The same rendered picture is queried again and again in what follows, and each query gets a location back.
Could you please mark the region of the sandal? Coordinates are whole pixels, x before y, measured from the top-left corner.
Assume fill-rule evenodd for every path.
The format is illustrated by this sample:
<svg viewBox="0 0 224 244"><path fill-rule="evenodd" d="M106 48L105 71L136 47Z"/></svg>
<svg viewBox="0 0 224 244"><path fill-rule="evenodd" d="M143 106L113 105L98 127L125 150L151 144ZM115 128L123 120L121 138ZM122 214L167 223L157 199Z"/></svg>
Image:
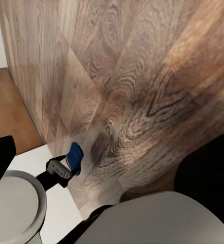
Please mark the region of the sandal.
<svg viewBox="0 0 224 244"><path fill-rule="evenodd" d="M81 161L84 157L84 152L77 142L73 142L69 153L66 155L66 160L71 171L80 167L79 171L75 174L79 176L81 172Z"/></svg>

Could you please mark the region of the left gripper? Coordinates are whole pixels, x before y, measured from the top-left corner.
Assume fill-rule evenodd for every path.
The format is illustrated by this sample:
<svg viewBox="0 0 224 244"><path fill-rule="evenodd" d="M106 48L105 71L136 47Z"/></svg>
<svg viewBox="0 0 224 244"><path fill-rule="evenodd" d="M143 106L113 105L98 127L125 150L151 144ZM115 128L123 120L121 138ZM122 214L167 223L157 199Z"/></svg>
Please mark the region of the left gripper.
<svg viewBox="0 0 224 244"><path fill-rule="evenodd" d="M60 162L64 158L67 158L66 155L52 158L49 161L58 160ZM79 171L79 169L80 167L71 171L73 174L72 177ZM38 175L38 178L42 181L46 191L49 190L51 187L55 186L56 184L60 184L62 187L66 188L68 185L68 181L72 177L70 177L69 179L65 179L64 177L59 176L58 173L50 174L48 171L44 171L43 173Z"/></svg>

